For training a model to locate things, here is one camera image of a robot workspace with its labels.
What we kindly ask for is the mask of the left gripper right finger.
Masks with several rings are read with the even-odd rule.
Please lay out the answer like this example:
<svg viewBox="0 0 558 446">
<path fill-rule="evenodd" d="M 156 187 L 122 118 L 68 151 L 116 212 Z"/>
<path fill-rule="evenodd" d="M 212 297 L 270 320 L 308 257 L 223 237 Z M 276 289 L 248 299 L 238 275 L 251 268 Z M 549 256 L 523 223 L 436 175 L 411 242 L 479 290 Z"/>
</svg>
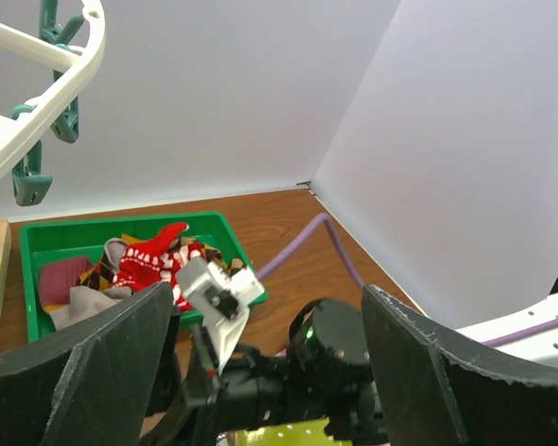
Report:
<svg viewBox="0 0 558 446">
<path fill-rule="evenodd" d="M 365 339 L 392 445 L 558 445 L 558 369 L 487 347 L 376 285 Z"/>
</svg>

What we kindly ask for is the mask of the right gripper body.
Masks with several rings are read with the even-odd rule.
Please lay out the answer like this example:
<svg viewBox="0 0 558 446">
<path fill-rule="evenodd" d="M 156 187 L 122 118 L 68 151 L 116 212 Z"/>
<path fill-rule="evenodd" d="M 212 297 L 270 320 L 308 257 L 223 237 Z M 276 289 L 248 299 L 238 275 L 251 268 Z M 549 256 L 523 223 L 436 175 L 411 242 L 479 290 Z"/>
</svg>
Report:
<svg viewBox="0 0 558 446">
<path fill-rule="evenodd" d="M 325 419 L 326 436 L 354 445 L 388 442 L 361 312 L 332 298 L 307 303 L 282 356 L 239 344 L 221 364 L 212 336 L 191 328 L 188 371 L 151 445 L 214 445 L 226 432 Z"/>
</svg>

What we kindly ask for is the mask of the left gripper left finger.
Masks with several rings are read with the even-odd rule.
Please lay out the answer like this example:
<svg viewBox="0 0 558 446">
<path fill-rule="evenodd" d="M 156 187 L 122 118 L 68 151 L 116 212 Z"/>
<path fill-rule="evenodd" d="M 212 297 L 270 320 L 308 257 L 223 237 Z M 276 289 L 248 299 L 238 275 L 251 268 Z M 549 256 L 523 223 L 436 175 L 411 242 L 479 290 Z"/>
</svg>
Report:
<svg viewBox="0 0 558 446">
<path fill-rule="evenodd" d="M 136 445 L 172 314 L 158 283 L 0 354 L 0 445 Z"/>
</svg>

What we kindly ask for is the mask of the brown argyle sock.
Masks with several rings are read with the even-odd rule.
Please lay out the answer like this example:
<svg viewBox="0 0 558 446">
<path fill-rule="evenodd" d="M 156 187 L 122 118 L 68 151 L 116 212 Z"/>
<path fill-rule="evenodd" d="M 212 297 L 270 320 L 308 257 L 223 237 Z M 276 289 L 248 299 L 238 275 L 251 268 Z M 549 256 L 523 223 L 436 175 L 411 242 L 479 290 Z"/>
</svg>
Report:
<svg viewBox="0 0 558 446">
<path fill-rule="evenodd" d="M 238 257 L 233 258 L 230 262 L 226 262 L 219 249 L 206 243 L 203 244 L 202 253 L 208 263 L 213 262 L 229 277 L 237 274 L 246 266 L 245 262 Z"/>
<path fill-rule="evenodd" d="M 85 286 L 97 291 L 105 291 L 113 287 L 114 276 L 119 266 L 104 256 L 97 265 L 83 272 L 76 280 L 76 286 Z"/>
</svg>

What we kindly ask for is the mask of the purple yellow striped sock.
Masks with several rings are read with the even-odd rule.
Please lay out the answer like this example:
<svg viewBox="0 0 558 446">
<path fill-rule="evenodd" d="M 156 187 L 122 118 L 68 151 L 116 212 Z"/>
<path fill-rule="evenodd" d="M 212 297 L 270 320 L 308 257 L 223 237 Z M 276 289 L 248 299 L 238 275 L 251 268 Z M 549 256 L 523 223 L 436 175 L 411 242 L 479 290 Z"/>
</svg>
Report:
<svg viewBox="0 0 558 446">
<path fill-rule="evenodd" d="M 70 290 L 80 276 L 93 267 L 87 256 L 65 258 L 42 266 L 38 275 L 38 298 L 49 312 L 70 304 Z"/>
</svg>

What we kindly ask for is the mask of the red patterned sock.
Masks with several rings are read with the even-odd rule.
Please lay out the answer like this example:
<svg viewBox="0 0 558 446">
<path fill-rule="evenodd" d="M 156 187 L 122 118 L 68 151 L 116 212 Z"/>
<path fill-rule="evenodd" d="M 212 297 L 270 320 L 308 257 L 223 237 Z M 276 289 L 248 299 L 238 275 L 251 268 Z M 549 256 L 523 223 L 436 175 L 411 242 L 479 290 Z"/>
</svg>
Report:
<svg viewBox="0 0 558 446">
<path fill-rule="evenodd" d="M 113 287 L 129 287 L 137 293 L 150 285 L 161 282 L 159 277 L 160 256 L 172 251 L 169 246 L 189 228 L 184 222 L 163 227 L 150 240 L 132 243 L 120 262 L 120 270 L 114 276 Z"/>
</svg>

